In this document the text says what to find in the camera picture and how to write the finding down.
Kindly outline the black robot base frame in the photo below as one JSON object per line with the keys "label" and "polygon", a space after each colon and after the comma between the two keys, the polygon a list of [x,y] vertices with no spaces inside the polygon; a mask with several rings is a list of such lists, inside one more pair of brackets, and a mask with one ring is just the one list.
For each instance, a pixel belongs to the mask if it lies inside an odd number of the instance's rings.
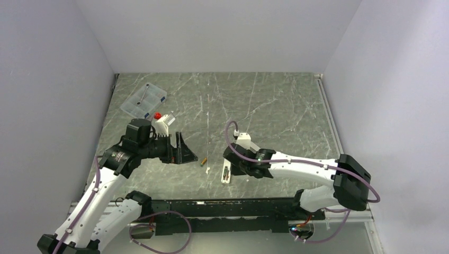
{"label": "black robot base frame", "polygon": [[322,221],[291,197],[239,199],[153,199],[134,223],[152,222],[155,234],[270,231],[287,233],[295,223]]}

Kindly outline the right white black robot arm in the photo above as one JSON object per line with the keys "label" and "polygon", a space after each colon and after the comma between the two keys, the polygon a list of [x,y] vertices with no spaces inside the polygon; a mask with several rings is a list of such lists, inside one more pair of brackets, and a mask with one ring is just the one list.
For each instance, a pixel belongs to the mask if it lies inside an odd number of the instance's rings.
{"label": "right white black robot arm", "polygon": [[319,184],[319,187],[301,189],[295,194],[292,214],[299,220],[335,205],[364,211],[369,202],[371,175],[350,155],[341,154],[337,159],[308,159],[272,149],[252,152],[233,143],[226,147],[223,158],[234,176],[293,177]]}

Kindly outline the white remote control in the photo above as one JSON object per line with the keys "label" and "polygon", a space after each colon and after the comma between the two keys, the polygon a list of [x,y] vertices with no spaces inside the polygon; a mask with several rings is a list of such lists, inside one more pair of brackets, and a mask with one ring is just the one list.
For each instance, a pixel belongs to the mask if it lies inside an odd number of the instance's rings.
{"label": "white remote control", "polygon": [[223,161],[221,182],[224,184],[229,184],[231,178],[231,163],[226,159]]}

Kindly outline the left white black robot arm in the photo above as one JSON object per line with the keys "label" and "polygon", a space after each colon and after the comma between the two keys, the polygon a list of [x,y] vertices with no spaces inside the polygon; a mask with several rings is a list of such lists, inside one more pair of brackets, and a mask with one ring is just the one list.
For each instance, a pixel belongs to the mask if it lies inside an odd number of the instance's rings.
{"label": "left white black robot arm", "polygon": [[41,253],[101,253],[125,226],[146,222],[164,213],[152,206],[152,198],[132,191],[106,217],[114,193],[145,159],[165,164],[196,162],[182,134],[159,134],[151,120],[133,119],[120,141],[94,159],[96,173],[75,209],[54,234],[43,234],[37,246]]}

